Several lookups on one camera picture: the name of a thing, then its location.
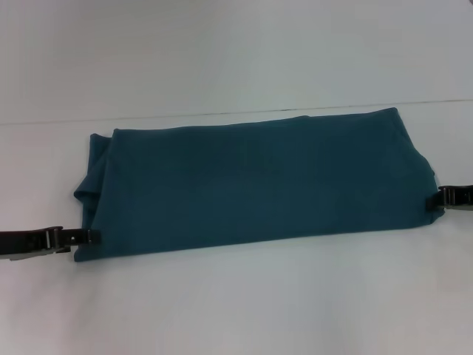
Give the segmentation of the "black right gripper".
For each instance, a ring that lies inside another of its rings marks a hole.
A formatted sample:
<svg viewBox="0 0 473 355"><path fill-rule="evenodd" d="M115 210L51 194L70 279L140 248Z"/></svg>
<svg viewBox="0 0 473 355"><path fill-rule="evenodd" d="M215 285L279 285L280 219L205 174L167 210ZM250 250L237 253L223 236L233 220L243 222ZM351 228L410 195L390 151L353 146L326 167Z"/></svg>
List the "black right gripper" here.
<svg viewBox="0 0 473 355"><path fill-rule="evenodd" d="M473 185L442 186L441 195L426 199L426 210L433 212L441 209L471 211L473 209Z"/></svg>

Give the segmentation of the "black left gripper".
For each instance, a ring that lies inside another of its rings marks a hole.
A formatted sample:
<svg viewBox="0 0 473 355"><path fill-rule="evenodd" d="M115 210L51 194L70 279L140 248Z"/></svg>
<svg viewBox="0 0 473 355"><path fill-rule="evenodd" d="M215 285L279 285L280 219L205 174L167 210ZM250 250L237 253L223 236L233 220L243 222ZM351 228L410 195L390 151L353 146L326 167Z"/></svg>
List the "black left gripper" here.
<svg viewBox="0 0 473 355"><path fill-rule="evenodd" d="M61 231L61 245L56 234ZM53 226L30 231L2 231L1 259L25 260L49 254L71 252L70 246L96 245L101 243L101 233L92 229L63 229Z"/></svg>

